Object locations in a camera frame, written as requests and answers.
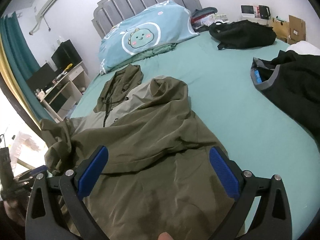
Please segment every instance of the cartoon dinosaur face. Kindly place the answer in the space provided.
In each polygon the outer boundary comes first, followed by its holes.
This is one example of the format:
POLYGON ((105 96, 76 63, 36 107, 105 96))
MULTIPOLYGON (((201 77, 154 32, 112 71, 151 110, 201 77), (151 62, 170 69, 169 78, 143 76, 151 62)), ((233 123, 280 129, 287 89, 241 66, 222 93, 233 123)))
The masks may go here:
POLYGON ((148 29, 135 29, 133 33, 130 34, 128 44, 134 49, 143 47, 151 42, 154 38, 153 33, 148 29))

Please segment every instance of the metal screw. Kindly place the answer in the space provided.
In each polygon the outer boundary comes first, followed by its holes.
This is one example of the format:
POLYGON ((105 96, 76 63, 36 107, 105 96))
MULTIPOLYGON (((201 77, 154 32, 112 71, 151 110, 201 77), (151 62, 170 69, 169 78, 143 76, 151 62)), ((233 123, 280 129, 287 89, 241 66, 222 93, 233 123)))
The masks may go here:
POLYGON ((276 179, 276 180, 281 180, 281 176, 278 175, 278 174, 276 174, 276 175, 275 175, 275 179, 276 179))
POLYGON ((247 178, 250 178, 252 176, 251 171, 244 171, 243 175, 246 176, 247 178))
POLYGON ((43 178, 43 174, 42 173, 39 173, 38 175, 37 175, 37 179, 42 179, 43 178))
POLYGON ((67 171, 66 171, 66 175, 67 175, 67 176, 72 176, 73 173, 74 173, 73 170, 67 170, 67 171))

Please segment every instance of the bed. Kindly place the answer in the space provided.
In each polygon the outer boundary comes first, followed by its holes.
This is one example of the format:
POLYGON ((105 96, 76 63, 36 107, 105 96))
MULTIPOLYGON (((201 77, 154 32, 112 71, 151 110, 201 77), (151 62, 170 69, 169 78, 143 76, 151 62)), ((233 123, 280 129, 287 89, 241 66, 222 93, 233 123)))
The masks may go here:
MULTIPOLYGON (((92 22, 104 37, 113 25, 162 1, 102 0, 92 22)), ((190 11, 201 9, 199 0, 175 2, 190 11)), ((250 78, 253 57, 271 60, 288 44, 276 40, 263 48, 223 51, 218 51, 218 44, 203 32, 178 44, 173 51, 133 64, 141 66, 143 82, 158 75, 184 81, 192 110, 241 169, 259 177, 281 175, 291 209, 293 239, 298 239, 320 207, 320 154, 308 132, 258 92, 250 78)), ((71 117, 92 112, 105 82, 114 73, 99 75, 91 82, 71 117)), ((258 203, 256 198, 246 229, 258 203)))

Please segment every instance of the black bag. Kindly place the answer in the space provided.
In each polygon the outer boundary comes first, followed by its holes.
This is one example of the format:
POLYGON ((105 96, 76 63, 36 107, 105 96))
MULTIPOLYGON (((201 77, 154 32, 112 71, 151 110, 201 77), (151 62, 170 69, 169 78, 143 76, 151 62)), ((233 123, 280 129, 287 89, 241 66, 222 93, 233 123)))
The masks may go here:
POLYGON ((247 49, 268 46, 275 42, 276 33, 272 27, 253 23, 248 20, 233 22, 231 24, 215 23, 209 26, 209 33, 221 41, 218 49, 247 49))

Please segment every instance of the yellow object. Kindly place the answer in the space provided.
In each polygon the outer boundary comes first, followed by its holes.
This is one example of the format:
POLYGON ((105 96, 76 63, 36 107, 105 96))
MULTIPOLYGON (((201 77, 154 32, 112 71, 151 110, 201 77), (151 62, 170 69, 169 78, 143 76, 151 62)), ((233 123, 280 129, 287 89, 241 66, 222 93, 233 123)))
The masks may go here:
POLYGON ((14 97, 18 100, 23 109, 28 113, 31 119, 35 122, 35 124, 40 128, 40 124, 38 123, 36 117, 33 115, 33 112, 30 109, 29 104, 27 103, 8 62, 8 59, 5 55, 4 48, 2 45, 2 39, 0 36, 0 73, 7 84, 8 88, 14 95, 14 97))
POLYGON ((72 63, 70 63, 66 68, 65 68, 65 70, 64 71, 67 71, 69 68, 71 68, 73 66, 73 64, 72 63))

